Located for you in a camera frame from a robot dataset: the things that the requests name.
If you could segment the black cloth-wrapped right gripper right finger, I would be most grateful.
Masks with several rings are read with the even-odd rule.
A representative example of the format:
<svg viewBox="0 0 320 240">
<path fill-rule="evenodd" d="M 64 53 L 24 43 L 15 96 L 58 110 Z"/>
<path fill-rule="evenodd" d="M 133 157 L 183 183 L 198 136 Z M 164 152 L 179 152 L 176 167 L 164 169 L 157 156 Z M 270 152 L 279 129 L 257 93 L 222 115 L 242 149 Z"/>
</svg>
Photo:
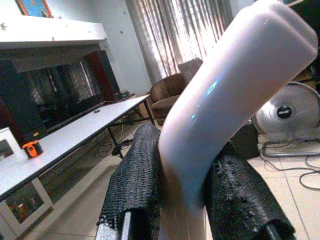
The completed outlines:
<svg viewBox="0 0 320 240">
<path fill-rule="evenodd" d="M 214 240 L 293 240 L 295 228 L 261 175 L 228 141 L 205 180 Z"/>
</svg>

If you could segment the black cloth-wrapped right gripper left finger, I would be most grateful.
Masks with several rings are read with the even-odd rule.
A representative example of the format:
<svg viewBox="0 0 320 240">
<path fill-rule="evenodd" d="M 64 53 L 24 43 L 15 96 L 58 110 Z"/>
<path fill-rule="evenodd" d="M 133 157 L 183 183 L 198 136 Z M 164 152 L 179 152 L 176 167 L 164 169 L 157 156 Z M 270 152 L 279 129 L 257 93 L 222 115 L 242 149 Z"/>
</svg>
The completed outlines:
<svg viewBox="0 0 320 240">
<path fill-rule="evenodd" d="M 110 177 L 97 221 L 98 240 L 156 240 L 160 230 L 160 130 L 141 124 Z"/>
</svg>

